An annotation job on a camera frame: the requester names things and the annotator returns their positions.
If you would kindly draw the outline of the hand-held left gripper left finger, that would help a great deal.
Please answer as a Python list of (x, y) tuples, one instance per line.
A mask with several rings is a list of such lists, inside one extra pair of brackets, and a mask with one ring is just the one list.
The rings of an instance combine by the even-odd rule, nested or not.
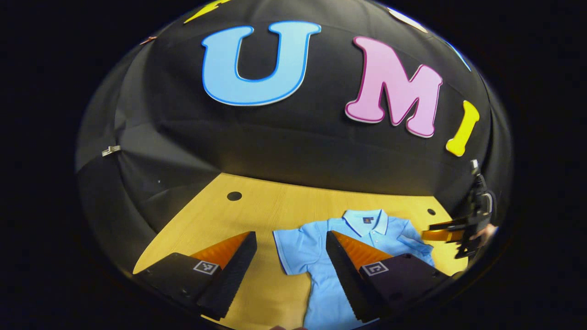
[(191, 255), (170, 253), (134, 274), (155, 294), (196, 315), (225, 318), (257, 251), (255, 231)]

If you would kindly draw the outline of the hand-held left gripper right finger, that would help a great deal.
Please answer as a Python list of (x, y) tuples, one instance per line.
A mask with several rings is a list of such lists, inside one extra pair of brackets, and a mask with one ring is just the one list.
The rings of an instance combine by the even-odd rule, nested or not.
[(327, 232), (326, 251), (363, 323), (417, 309), (452, 283), (451, 276), (411, 253), (392, 256), (337, 231)]

